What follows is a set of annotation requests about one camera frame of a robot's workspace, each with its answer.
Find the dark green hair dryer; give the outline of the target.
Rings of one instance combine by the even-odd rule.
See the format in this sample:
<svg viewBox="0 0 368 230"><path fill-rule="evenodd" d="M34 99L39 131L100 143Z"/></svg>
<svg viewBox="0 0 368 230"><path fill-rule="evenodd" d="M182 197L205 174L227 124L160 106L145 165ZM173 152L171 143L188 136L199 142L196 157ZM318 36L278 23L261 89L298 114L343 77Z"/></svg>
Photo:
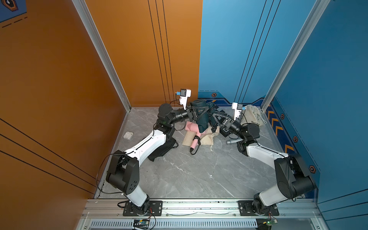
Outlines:
<svg viewBox="0 0 368 230"><path fill-rule="evenodd" d="M218 106L213 102L206 102L205 99L197 99L190 103L191 108L195 114L194 120L198 125L198 130L200 133L206 131L209 125L212 126L212 130L214 131L217 128L217 122L213 114L217 112Z"/></svg>

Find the black cloth bag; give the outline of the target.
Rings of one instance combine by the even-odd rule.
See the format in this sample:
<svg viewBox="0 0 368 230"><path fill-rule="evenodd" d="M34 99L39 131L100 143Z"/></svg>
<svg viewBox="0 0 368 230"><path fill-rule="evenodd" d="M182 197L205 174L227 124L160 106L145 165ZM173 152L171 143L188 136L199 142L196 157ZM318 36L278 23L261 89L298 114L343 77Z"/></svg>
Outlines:
<svg viewBox="0 0 368 230"><path fill-rule="evenodd" d="M175 149L179 146L178 142L174 138L168 139L163 145L155 149L149 156L148 159L152 162L158 157L163 157L169 150Z"/></svg>

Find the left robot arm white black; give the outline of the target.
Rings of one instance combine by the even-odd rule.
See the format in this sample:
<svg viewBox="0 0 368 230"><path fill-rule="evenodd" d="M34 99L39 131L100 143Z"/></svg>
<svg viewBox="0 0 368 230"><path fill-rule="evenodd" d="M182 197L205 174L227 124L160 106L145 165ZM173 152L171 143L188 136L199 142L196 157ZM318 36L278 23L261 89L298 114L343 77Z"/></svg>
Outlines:
<svg viewBox="0 0 368 230"><path fill-rule="evenodd" d="M208 109L204 100L196 100L187 109L177 110L164 103L159 107L158 119L146 138L126 151L117 150L108 155L111 160L106 182L122 192L139 215L150 213L150 198L139 186L141 164L146 159L163 156L173 148L176 143L173 138L176 123L186 119L208 119Z"/></svg>

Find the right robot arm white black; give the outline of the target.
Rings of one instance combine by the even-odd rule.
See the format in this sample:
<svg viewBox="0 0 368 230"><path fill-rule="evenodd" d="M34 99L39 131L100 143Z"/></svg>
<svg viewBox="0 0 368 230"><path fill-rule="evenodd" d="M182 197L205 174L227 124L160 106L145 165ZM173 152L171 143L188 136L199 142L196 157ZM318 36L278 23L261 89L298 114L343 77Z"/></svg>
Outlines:
<svg viewBox="0 0 368 230"><path fill-rule="evenodd" d="M257 159L275 170L276 184L254 196L252 202L254 213L264 215L277 203L294 200L317 188L311 172L299 154L277 152L257 142L260 137L260 128L257 124L241 124L222 111L211 112L209 116L210 124L218 126L223 134L234 134L241 139L237 142L240 153Z"/></svg>

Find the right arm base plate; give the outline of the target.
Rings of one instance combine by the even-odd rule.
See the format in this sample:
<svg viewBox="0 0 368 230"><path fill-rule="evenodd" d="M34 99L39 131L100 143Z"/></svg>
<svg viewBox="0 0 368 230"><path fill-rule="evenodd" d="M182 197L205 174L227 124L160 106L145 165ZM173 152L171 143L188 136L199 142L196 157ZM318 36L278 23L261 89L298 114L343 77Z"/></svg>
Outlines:
<svg viewBox="0 0 368 230"><path fill-rule="evenodd" d="M241 216L279 216L278 207L276 204L265 206L258 200L240 200L238 208Z"/></svg>

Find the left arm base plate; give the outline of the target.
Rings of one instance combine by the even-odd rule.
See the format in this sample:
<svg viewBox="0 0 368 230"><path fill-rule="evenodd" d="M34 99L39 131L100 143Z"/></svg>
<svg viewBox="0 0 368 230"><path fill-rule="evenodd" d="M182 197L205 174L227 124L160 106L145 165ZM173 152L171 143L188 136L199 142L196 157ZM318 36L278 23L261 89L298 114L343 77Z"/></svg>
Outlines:
<svg viewBox="0 0 368 230"><path fill-rule="evenodd" d="M123 216L125 217L138 217L138 216L150 216L160 217L163 210L163 201L150 200L145 202L142 207L138 207L133 203L126 203L123 209Z"/></svg>

